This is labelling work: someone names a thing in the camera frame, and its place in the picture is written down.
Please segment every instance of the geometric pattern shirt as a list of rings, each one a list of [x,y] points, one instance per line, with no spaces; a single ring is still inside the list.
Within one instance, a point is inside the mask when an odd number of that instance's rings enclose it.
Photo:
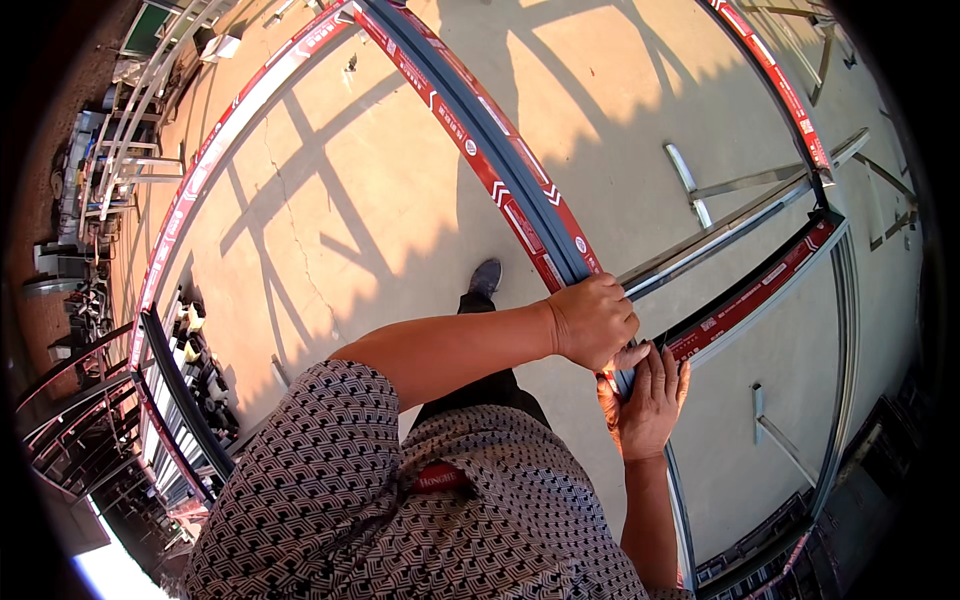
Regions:
[[[397,439],[365,365],[304,372],[257,434],[184,570],[191,598],[692,598],[645,590],[587,474],[526,413],[441,413]],[[469,485],[411,493],[443,461]]]

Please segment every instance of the hand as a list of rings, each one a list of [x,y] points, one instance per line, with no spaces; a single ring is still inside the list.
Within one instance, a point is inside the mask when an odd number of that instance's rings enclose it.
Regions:
[[[624,345],[640,321],[634,304],[609,273],[590,276],[544,300],[553,312],[553,353],[594,371],[613,369],[643,354]]]
[[[607,418],[607,430],[624,462],[662,457],[690,387],[690,363],[684,361],[678,374],[670,348],[663,349],[662,359],[653,342],[638,348],[647,348],[647,352],[636,366],[629,402],[620,404],[610,383],[597,379],[597,399]]]

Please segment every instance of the concrete ground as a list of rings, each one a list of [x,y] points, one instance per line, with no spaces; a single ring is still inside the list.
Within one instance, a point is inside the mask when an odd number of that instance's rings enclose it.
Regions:
[[[251,0],[225,17],[248,29],[236,56],[206,66],[163,134],[190,156],[253,72],[312,17],[293,8],[260,25],[271,3]],[[678,145],[709,184],[798,160],[753,70],[692,0],[411,0],[507,115],[563,190],[603,262],[619,275],[699,226],[662,145]],[[779,32],[754,20],[798,90],[812,89]],[[817,33],[784,21],[811,62]],[[351,76],[342,71],[357,57]],[[811,111],[830,148],[861,127],[864,154],[892,173],[902,153],[863,65],[831,60]],[[865,169],[851,161],[828,196],[852,222],[860,286],[860,373],[852,430],[881,393],[894,392],[914,351],[920,233],[870,252],[879,225]],[[886,225],[905,209],[878,188]],[[128,319],[156,230],[175,186],[141,190],[143,218],[124,226],[114,267],[116,306]],[[715,217],[763,188],[708,201]],[[652,337],[750,271],[805,221],[808,194],[706,264],[636,304],[638,337]],[[904,237],[911,240],[908,250]],[[252,431],[281,391],[276,354],[296,375],[339,346],[400,320],[453,313],[473,267],[505,267],[497,306],[539,300],[545,288],[479,180],[434,118],[374,45],[356,37],[312,69],[246,139],[214,184],[158,295],[180,281],[203,297],[207,341],[227,368],[232,407]],[[674,432],[698,562],[770,515],[802,476],[769,440],[754,446],[749,386],[767,414],[816,467],[826,444],[836,381],[836,307],[828,261],[802,289],[693,374]],[[589,372],[560,358],[516,370],[554,430],[583,464],[619,537],[625,496],[619,457]],[[401,416],[401,436],[415,411]]]

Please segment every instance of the shoe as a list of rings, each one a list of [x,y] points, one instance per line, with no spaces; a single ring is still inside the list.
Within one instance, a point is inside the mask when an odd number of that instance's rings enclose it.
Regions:
[[[488,258],[473,272],[467,293],[480,294],[489,300],[493,292],[500,289],[501,277],[503,277],[503,268],[500,266],[500,260]]]

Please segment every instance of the person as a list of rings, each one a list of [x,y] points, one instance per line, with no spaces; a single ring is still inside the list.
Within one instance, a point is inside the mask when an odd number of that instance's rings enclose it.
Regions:
[[[663,449],[690,369],[609,274],[495,311],[500,263],[456,316],[391,324],[301,374],[224,486],[184,570],[192,598],[692,598],[678,589]],[[513,367],[636,367],[597,396],[623,457],[612,538],[587,474]],[[397,415],[422,405],[402,444]]]

